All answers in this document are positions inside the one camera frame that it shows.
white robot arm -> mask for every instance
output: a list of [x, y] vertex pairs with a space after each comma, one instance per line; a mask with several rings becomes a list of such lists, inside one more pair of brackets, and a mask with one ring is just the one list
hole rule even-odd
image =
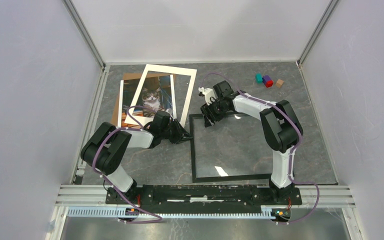
[[[244, 113], [261, 120], [265, 140], [273, 151], [273, 172], [269, 185], [278, 196], [284, 195], [285, 192], [289, 193], [294, 187], [289, 176], [293, 167], [292, 148], [298, 141], [298, 135], [294, 128], [287, 121], [282, 122], [282, 116], [270, 107], [270, 105], [276, 105], [280, 108], [296, 124], [302, 134], [302, 127], [289, 102], [285, 100], [257, 102], [249, 99], [250, 95], [247, 93], [241, 95], [234, 92], [226, 81], [216, 84], [213, 88], [200, 87], [198, 90], [200, 96], [205, 97], [206, 102], [200, 108], [204, 115], [205, 127], [220, 121], [230, 111]], [[83, 147], [81, 158], [92, 166], [98, 147], [115, 129], [114, 125], [104, 122]], [[163, 139], [178, 144], [191, 138], [190, 134], [176, 119], [172, 119], [169, 113], [158, 111], [145, 129], [125, 128], [111, 137], [97, 158], [96, 168], [118, 189], [128, 194], [131, 188], [136, 187], [136, 182], [120, 165], [127, 148], [154, 148]]]
[[283, 119], [281, 114], [273, 111], [271, 106], [279, 107], [295, 123], [302, 135], [303, 129], [290, 103], [286, 100], [255, 101], [253, 99], [256, 98], [250, 99], [251, 95], [248, 93], [234, 92], [226, 81], [216, 84], [213, 88], [200, 87], [198, 90], [206, 102], [201, 107], [205, 127], [220, 121], [229, 111], [244, 113], [261, 121], [265, 139], [273, 151], [270, 184], [280, 192], [289, 187], [292, 184], [289, 177], [294, 178], [292, 168], [295, 152], [292, 149], [299, 137], [293, 127]]

cat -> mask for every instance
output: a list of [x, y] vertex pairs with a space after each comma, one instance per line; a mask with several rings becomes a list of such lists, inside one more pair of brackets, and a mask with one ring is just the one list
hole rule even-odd
[[[149, 90], [147, 88], [142, 89], [142, 106], [150, 108], [157, 112], [158, 110], [164, 110], [161, 106], [161, 88], [155, 90]], [[154, 112], [144, 109], [143, 116], [152, 118], [155, 115]]]

glass panel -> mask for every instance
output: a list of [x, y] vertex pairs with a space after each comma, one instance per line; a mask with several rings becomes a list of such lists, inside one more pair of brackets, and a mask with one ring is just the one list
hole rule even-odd
[[228, 115], [211, 127], [193, 119], [196, 177], [270, 174], [273, 152], [261, 121], [245, 114]]

black picture frame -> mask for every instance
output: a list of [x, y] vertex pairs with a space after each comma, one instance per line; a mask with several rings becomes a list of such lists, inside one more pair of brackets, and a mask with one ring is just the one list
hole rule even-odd
[[[233, 115], [243, 114], [238, 112], [229, 112], [227, 117]], [[189, 127], [190, 135], [194, 137], [194, 119], [203, 119], [204, 115], [201, 113], [198, 114], [189, 114]], [[192, 183], [210, 183], [210, 182], [226, 182], [226, 181], [242, 181], [242, 180], [263, 180], [270, 179], [272, 176], [271, 173], [264, 174], [248, 174], [248, 175], [234, 175], [234, 176], [206, 176], [206, 177], [197, 177], [196, 169], [196, 155], [195, 155], [195, 138], [190, 140], [190, 156], [191, 156], [191, 167], [192, 167]]]

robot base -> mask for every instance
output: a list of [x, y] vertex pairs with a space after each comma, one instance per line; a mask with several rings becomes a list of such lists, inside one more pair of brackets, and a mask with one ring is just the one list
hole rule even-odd
[[[261, 205], [302, 205], [300, 190], [279, 198], [269, 186], [261, 185], [143, 185], [135, 190], [133, 203], [159, 214], [261, 213]], [[126, 204], [119, 194], [108, 189], [106, 204]]]

